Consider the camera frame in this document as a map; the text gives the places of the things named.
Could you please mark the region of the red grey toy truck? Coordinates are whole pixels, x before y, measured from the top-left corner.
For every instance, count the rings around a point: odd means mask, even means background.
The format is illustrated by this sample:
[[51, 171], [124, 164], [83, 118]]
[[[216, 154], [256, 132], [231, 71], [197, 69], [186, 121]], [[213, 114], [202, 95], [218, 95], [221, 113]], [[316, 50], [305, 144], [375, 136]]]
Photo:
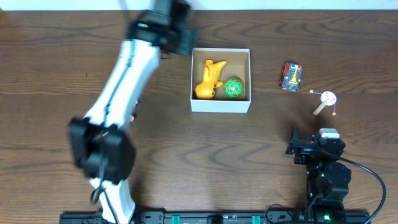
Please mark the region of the red grey toy truck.
[[279, 86], [283, 90], [297, 91], [302, 79], [302, 66], [295, 63], [286, 63], [282, 69]]

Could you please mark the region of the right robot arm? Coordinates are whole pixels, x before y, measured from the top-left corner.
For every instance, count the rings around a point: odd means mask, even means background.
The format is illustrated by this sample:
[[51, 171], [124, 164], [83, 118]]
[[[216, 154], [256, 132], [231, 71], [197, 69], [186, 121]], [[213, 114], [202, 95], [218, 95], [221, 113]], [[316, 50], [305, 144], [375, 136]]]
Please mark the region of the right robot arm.
[[338, 162], [346, 144], [336, 129], [321, 128], [310, 143], [300, 141], [293, 128], [286, 154], [294, 155], [294, 163], [307, 169], [308, 203], [304, 220], [317, 223], [344, 223], [343, 199], [349, 192], [351, 170]]

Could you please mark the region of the green patterned ball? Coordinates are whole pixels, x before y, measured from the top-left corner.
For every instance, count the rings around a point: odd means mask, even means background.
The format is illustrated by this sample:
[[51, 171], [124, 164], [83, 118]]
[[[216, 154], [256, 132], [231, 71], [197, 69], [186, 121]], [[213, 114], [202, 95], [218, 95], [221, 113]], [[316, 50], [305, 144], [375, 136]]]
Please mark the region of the green patterned ball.
[[237, 98], [243, 93], [243, 82], [238, 77], [230, 78], [224, 82], [223, 89], [227, 97]]

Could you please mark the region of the orange rubber dog toy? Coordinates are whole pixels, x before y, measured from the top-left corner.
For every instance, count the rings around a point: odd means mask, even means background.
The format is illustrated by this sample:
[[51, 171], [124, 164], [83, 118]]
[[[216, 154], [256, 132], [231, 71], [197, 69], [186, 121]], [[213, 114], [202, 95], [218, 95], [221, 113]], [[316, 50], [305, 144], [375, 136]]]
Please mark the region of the orange rubber dog toy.
[[227, 61], [214, 63], [213, 60], [205, 61], [203, 67], [202, 81], [195, 87], [195, 94], [200, 100], [211, 100], [215, 97], [217, 88], [224, 85], [220, 80], [221, 71]]

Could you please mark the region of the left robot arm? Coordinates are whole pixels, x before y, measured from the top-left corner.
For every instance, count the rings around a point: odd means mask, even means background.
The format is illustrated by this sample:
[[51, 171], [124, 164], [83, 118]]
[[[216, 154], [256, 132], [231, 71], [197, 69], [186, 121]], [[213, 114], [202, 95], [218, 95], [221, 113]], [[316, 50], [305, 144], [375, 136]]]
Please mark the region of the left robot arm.
[[162, 54], [191, 55], [197, 33], [188, 29], [190, 4], [156, 1], [127, 27], [118, 60], [94, 105], [83, 118], [72, 118], [68, 137], [74, 164], [89, 178], [91, 203], [101, 212], [63, 213], [60, 223], [134, 223], [136, 204], [129, 175], [136, 150], [129, 123]]

